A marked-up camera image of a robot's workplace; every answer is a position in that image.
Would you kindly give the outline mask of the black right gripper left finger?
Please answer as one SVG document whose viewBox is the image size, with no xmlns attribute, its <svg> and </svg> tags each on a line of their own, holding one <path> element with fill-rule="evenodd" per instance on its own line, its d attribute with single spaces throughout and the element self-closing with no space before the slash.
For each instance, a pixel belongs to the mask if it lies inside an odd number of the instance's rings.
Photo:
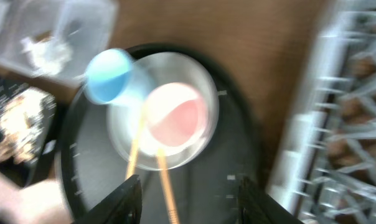
<svg viewBox="0 0 376 224">
<path fill-rule="evenodd" d="M 135 174 L 74 223 L 140 224 L 142 214 L 141 180 Z"/>
</svg>

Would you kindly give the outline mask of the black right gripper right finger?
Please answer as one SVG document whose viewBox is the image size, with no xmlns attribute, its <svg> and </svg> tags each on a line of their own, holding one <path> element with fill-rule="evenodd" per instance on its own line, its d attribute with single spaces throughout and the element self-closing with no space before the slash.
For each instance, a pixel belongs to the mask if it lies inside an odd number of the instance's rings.
<svg viewBox="0 0 376 224">
<path fill-rule="evenodd" d="M 244 176 L 238 190 L 239 224 L 303 224 Z"/>
</svg>

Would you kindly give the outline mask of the pink plastic cup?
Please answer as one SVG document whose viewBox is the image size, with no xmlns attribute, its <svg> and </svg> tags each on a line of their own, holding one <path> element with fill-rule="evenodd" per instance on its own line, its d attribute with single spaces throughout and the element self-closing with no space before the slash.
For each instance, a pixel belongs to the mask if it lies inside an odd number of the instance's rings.
<svg viewBox="0 0 376 224">
<path fill-rule="evenodd" d="M 151 136 L 165 147 L 187 147 L 204 134 L 208 106 L 197 89 L 168 83 L 153 90 L 145 102 L 145 120 Z"/>
</svg>

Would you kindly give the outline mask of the peanut shell food scraps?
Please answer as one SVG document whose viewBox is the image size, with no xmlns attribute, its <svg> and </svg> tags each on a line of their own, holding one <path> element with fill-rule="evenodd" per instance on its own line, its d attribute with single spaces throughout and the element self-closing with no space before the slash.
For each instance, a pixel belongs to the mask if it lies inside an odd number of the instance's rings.
<svg viewBox="0 0 376 224">
<path fill-rule="evenodd" d="M 39 150 L 44 133 L 45 110 L 55 108 L 55 97 L 37 88 L 28 88 L 0 100 L 0 163 L 31 161 Z"/>
</svg>

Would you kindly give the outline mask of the white tissue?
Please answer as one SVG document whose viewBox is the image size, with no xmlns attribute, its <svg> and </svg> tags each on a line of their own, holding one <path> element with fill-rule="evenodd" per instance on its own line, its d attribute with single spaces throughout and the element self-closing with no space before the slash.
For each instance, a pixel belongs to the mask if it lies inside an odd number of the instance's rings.
<svg viewBox="0 0 376 224">
<path fill-rule="evenodd" d="M 33 74 L 37 76 L 58 75 L 72 59 L 73 50 L 63 40 L 57 41 L 47 38 L 34 42 L 26 37 L 21 40 L 22 52 L 25 53 L 28 63 L 33 68 Z"/>
</svg>

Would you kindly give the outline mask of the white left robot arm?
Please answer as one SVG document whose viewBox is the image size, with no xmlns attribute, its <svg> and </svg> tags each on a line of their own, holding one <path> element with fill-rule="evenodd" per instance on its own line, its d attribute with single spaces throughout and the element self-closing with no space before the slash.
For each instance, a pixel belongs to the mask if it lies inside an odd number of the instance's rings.
<svg viewBox="0 0 376 224">
<path fill-rule="evenodd" d="M 52 167 L 48 178 L 20 188 L 0 173 L 0 220 L 5 223 L 72 223 Z"/>
</svg>

